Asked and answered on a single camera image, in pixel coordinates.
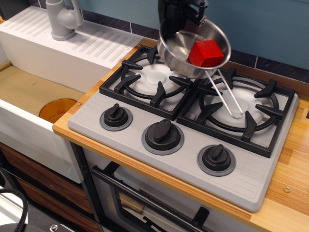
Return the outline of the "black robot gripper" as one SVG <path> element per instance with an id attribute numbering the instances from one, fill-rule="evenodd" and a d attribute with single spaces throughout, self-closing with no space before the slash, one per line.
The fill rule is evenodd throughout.
<path id="1" fill-rule="evenodd" d="M 199 23 L 208 7 L 207 0 L 159 0 L 160 33 L 171 36 L 182 30 L 187 19 Z"/>

